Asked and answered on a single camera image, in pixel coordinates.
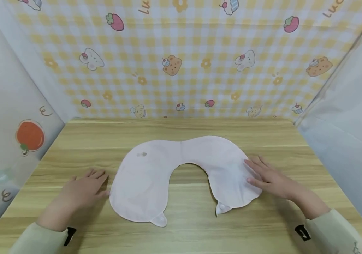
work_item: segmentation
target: cartoon bunny print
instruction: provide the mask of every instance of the cartoon bunny print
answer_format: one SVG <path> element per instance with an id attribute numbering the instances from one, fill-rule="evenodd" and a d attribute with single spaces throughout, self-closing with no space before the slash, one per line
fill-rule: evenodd
<path id="1" fill-rule="evenodd" d="M 104 66 L 102 58 L 91 48 L 86 48 L 85 52 L 79 56 L 79 60 L 91 71 Z"/>
<path id="2" fill-rule="evenodd" d="M 235 60 L 237 66 L 237 71 L 241 72 L 246 68 L 253 67 L 256 62 L 255 52 L 253 50 L 247 51 L 245 54 L 238 56 Z"/>

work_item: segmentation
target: orange fruit print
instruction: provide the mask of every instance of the orange fruit print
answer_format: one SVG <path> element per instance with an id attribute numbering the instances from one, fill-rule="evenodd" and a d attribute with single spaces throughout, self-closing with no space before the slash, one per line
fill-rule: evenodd
<path id="1" fill-rule="evenodd" d="M 24 120 L 18 127 L 16 139 L 20 143 L 21 150 L 23 150 L 22 154 L 26 156 L 29 151 L 36 151 L 42 147 L 45 135 L 39 123 Z"/>

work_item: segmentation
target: white side panel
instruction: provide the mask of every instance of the white side panel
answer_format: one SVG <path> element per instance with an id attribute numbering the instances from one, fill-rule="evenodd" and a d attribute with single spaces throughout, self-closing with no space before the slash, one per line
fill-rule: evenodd
<path id="1" fill-rule="evenodd" d="M 299 131 L 362 216 L 362 38 Z"/>

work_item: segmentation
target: hand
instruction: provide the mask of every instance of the hand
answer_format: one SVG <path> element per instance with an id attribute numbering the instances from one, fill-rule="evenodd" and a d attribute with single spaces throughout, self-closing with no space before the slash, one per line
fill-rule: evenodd
<path id="1" fill-rule="evenodd" d="M 330 211 L 330 208 L 312 190 L 277 171 L 262 156 L 245 160 L 263 181 L 248 178 L 247 182 L 280 198 L 293 201 L 307 219 L 315 219 Z"/>
<path id="2" fill-rule="evenodd" d="M 76 211 L 91 207 L 109 196 L 109 190 L 99 192 L 107 177 L 104 170 L 93 169 L 88 170 L 81 179 L 76 180 L 76 176 L 73 176 L 38 217 L 37 224 L 53 231 L 64 231 Z"/>
<path id="3" fill-rule="evenodd" d="M 85 175 L 76 179 L 73 176 L 63 187 L 59 195 L 53 201 L 69 211 L 77 211 L 93 206 L 96 201 L 109 196 L 109 190 L 99 192 L 101 185 L 109 175 L 104 170 L 88 170 Z"/>
<path id="4" fill-rule="evenodd" d="M 295 199 L 296 195 L 304 192 L 304 186 L 277 171 L 262 156 L 252 156 L 245 163 L 261 176 L 263 181 L 248 178 L 247 182 L 266 192 L 288 200 Z"/>

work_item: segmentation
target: cartoon bear print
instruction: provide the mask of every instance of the cartoon bear print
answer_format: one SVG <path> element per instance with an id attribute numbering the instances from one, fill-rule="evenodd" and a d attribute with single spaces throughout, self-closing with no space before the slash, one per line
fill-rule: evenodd
<path id="1" fill-rule="evenodd" d="M 174 55 L 170 55 L 168 58 L 162 60 L 164 66 L 162 70 L 170 76 L 175 76 L 181 68 L 182 60 Z"/>
<path id="2" fill-rule="evenodd" d="M 237 66 L 237 71 L 241 72 L 246 68 L 253 67 L 256 62 L 255 52 L 253 50 L 247 51 L 245 54 L 238 56 L 235 60 Z"/>
<path id="3" fill-rule="evenodd" d="M 314 59 L 307 68 L 307 73 L 310 77 L 316 77 L 324 74 L 333 67 L 333 64 L 328 60 L 326 56 L 320 59 Z"/>
<path id="4" fill-rule="evenodd" d="M 138 105 L 135 108 L 131 108 L 130 112 L 133 113 L 137 118 L 146 117 L 146 110 L 144 109 L 144 105 Z"/>
<path id="5" fill-rule="evenodd" d="M 258 105 L 258 106 L 254 106 L 254 107 L 250 107 L 246 110 L 246 113 L 249 113 L 249 117 L 256 117 L 260 114 L 261 112 L 261 107 L 263 105 Z"/>
<path id="6" fill-rule="evenodd" d="M 91 48 L 86 48 L 85 52 L 79 56 L 79 60 L 87 64 L 88 69 L 91 71 L 104 66 L 102 58 Z"/>

